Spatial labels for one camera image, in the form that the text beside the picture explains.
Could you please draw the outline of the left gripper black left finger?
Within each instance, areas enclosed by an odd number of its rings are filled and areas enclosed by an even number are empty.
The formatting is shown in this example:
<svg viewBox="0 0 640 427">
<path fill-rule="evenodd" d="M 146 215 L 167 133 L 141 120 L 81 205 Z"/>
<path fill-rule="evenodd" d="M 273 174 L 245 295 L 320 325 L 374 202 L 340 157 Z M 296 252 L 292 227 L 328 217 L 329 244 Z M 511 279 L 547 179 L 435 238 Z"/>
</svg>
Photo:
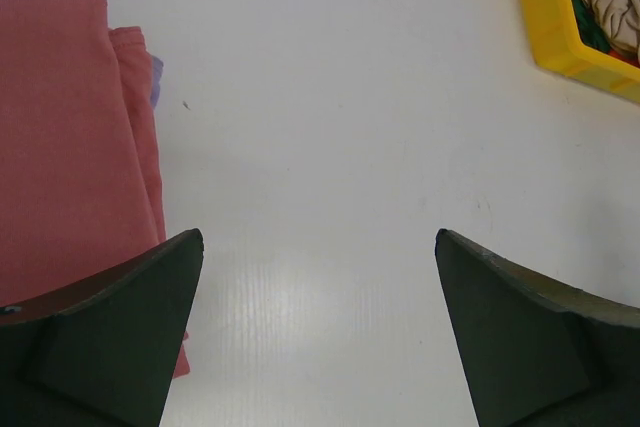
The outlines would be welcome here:
<svg viewBox="0 0 640 427">
<path fill-rule="evenodd" d="M 191 229 L 2 307 L 2 425 L 159 425 L 203 259 Z"/>
</svg>

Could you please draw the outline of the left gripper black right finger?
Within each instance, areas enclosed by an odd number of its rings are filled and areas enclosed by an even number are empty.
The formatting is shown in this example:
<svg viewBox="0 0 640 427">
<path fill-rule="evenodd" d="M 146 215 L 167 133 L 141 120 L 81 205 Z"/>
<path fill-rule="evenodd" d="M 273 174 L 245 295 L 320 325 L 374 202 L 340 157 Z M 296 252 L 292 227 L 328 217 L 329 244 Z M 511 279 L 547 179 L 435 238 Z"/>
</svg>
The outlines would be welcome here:
<svg viewBox="0 0 640 427">
<path fill-rule="evenodd" d="M 435 258 L 479 425 L 638 425 L 638 308 L 448 229 Z"/>
</svg>

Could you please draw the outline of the folded purple t-shirt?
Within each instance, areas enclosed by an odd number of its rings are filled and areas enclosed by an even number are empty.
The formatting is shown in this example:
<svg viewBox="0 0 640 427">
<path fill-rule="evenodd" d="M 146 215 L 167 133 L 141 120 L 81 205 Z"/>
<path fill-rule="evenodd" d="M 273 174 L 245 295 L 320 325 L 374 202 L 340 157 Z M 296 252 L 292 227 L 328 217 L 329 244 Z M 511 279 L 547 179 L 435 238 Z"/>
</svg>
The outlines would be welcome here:
<svg viewBox="0 0 640 427">
<path fill-rule="evenodd" d="M 152 62 L 152 88 L 150 95 L 150 103 L 153 109 L 157 107 L 161 94 L 161 79 L 164 72 L 163 61 L 155 55 L 151 56 Z"/>
</svg>

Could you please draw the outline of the orange t-shirt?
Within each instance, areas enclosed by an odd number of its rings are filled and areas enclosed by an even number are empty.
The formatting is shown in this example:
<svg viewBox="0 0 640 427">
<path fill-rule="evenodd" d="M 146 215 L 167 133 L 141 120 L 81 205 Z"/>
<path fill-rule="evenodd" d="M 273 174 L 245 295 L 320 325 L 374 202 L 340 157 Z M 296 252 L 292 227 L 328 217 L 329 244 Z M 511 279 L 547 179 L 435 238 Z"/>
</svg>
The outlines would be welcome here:
<svg viewBox="0 0 640 427">
<path fill-rule="evenodd" d="M 630 64 L 636 68 L 639 67 L 639 54 L 638 47 L 632 47 L 630 49 L 620 48 L 619 46 L 612 45 L 608 55 L 621 60 L 627 64 Z"/>
</svg>

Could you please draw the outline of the green t-shirt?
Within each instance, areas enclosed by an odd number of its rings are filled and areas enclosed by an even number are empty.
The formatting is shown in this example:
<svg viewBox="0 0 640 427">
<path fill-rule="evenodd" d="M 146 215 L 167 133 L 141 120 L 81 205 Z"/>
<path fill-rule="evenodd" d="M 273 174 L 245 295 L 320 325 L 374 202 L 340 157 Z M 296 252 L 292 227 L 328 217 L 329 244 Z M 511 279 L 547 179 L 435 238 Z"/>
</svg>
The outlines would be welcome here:
<svg viewBox="0 0 640 427">
<path fill-rule="evenodd" d="M 583 0 L 571 1 L 581 41 L 594 50 L 609 54 L 611 46 L 604 31 L 597 24 L 591 9 Z"/>
</svg>

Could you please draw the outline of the yellow plastic bin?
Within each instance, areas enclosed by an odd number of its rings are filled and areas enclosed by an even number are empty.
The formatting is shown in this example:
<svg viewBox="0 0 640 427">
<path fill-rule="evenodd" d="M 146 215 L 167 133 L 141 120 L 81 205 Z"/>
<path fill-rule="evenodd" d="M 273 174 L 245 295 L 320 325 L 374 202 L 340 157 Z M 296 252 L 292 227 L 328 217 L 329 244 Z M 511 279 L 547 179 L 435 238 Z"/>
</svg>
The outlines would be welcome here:
<svg viewBox="0 0 640 427">
<path fill-rule="evenodd" d="M 520 0 L 532 54 L 548 71 L 632 102 L 639 100 L 639 67 L 586 46 L 571 0 Z"/>
</svg>

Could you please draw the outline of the folded red t-shirt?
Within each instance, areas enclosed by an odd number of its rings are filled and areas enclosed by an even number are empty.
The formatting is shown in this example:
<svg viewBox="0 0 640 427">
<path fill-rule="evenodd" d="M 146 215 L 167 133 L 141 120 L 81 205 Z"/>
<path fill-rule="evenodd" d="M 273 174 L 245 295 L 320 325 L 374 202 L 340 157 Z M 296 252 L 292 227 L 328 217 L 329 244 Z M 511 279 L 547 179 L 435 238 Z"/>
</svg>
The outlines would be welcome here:
<svg viewBox="0 0 640 427">
<path fill-rule="evenodd" d="M 12 305 L 166 238 L 139 27 L 107 0 L 1 0 L 1 301 Z"/>
</svg>

